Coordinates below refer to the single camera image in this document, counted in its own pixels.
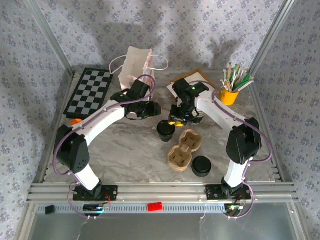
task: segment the bag handle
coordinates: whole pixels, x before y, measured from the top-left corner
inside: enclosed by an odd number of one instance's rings
[[[112,64],[115,60],[120,59],[120,58],[123,58],[123,57],[126,57],[126,56],[127,56],[127,55],[118,56],[118,57],[116,57],[115,59],[113,59],[113,60],[110,62],[110,64],[109,64],[109,72],[110,72],[110,74],[114,74],[114,73],[117,72],[120,68],[123,67],[123,65],[121,65],[121,66],[118,67],[116,70],[114,70],[113,72],[111,72],[111,64]]]
[[[169,67],[169,61],[168,59],[166,59],[164,56],[159,56],[159,55],[150,55],[150,56],[147,56],[146,58],[148,57],[159,57],[159,58],[163,58],[164,60],[166,60],[166,67],[165,68],[162,68],[162,69],[159,69],[159,68],[153,68],[153,67],[144,67],[143,69],[151,69],[151,70],[158,70],[158,71],[163,71],[163,70],[166,70],[168,67]]]

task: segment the red lego brick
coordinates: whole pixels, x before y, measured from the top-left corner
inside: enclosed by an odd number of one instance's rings
[[[155,203],[149,203],[148,204],[148,212],[154,212],[154,211],[162,211],[164,209],[162,202],[155,202]]]

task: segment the white paper bag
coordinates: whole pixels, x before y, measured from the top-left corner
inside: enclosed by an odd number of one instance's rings
[[[119,75],[121,89],[129,89],[132,86],[133,82],[141,75],[151,75],[153,78],[155,78],[155,70],[165,70],[168,68],[169,62],[166,58],[164,58],[168,64],[166,68],[154,68],[153,56],[155,55],[152,55],[152,49],[138,49],[133,46],[130,46],[126,55],[119,56],[110,62],[110,73],[114,74],[116,71],[122,68],[121,73]],[[118,67],[114,72],[112,72],[111,64],[115,60],[123,57],[126,57],[123,65]],[[151,87],[152,80],[149,77],[143,77],[140,80]]]

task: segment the black lid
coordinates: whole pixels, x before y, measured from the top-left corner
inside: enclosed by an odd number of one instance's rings
[[[211,166],[211,162],[208,158],[205,156],[198,156],[193,160],[191,168],[196,176],[204,178],[210,173]]]
[[[158,123],[156,130],[159,134],[167,136],[173,134],[176,130],[176,127],[175,125],[170,125],[168,120],[162,120]]]

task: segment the glass panel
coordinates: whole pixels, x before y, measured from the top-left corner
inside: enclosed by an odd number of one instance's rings
[[[104,214],[87,221],[74,213],[37,214],[29,240],[296,240],[285,203],[255,204],[237,220],[223,214]]]

